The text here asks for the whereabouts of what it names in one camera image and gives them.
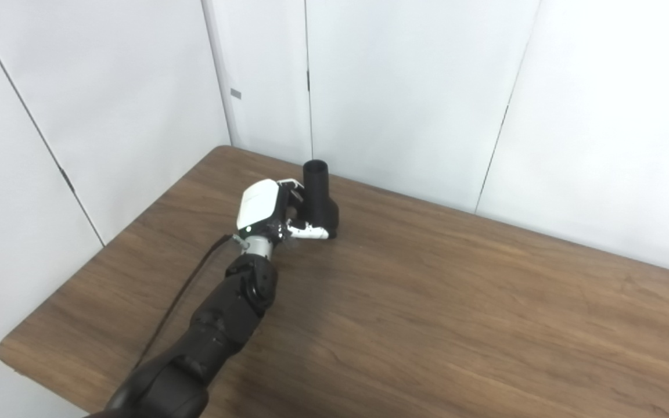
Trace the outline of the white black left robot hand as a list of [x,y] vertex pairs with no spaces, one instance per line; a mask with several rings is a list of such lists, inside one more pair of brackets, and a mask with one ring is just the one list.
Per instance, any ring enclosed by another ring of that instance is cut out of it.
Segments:
[[334,240],[334,228],[314,225],[303,214],[307,193],[294,178],[260,180],[247,188],[236,220],[239,240],[262,236],[277,244],[290,238],[301,240]]

